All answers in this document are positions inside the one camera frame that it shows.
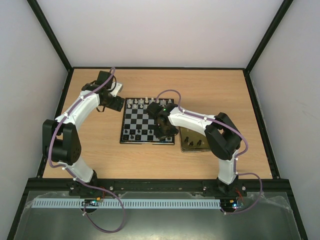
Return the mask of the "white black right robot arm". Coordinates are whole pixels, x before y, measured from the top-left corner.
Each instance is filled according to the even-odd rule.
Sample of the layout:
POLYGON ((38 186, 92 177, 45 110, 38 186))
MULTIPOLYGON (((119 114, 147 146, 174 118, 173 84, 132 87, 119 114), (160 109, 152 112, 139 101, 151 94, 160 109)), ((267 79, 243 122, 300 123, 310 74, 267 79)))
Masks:
POLYGON ((217 189, 229 196, 236 189, 238 180, 235 162, 241 146, 241 134, 225 113, 205 115, 187 111, 177 104, 162 107, 151 102, 146 113, 154 119, 153 131, 158 139, 174 137, 178 127, 186 128, 206 137, 211 152, 219 160, 217 189))

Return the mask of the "gold metal tin tray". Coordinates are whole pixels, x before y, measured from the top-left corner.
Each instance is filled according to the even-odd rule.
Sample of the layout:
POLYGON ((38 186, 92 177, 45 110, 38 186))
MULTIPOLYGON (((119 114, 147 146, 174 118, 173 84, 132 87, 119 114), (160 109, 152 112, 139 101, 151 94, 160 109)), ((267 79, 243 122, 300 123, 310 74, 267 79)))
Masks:
POLYGON ((204 135, 185 127, 179 127, 178 130, 180 139, 180 149, 183 153, 211 151, 207 138, 204 135), (200 146, 197 145, 197 142, 199 140, 202 141, 200 146))

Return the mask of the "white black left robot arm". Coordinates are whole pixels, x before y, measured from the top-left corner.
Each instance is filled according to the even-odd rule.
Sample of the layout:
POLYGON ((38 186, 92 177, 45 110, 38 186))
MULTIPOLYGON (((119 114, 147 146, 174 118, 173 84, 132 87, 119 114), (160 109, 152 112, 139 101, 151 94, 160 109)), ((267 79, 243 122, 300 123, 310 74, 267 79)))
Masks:
POLYGON ((93 110, 99 106, 120 112, 124 98, 118 94, 123 89, 115 77, 116 69, 100 71, 95 81, 86 83, 72 105, 54 120, 42 125, 42 153, 51 168, 62 168, 86 187, 96 189, 97 173, 81 156, 82 146, 78 131, 93 110))

